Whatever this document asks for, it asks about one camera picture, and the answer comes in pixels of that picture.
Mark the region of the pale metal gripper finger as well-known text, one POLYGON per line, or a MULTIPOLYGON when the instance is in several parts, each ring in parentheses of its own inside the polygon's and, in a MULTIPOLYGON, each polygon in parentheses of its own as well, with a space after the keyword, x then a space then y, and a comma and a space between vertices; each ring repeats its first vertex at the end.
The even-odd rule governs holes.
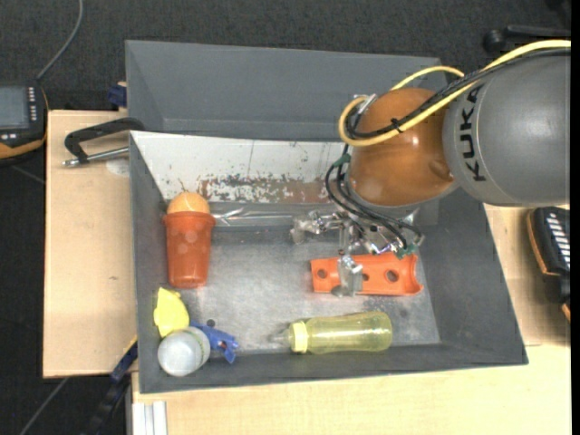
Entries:
POLYGON ((335 214, 323 215, 319 211, 313 210, 294 217, 290 235, 295 243, 303 243, 306 233, 321 235, 337 227, 338 218, 335 214))
POLYGON ((356 296, 363 288, 363 266, 352 256, 340 256, 337 261, 339 284, 332 288, 337 297, 356 296))

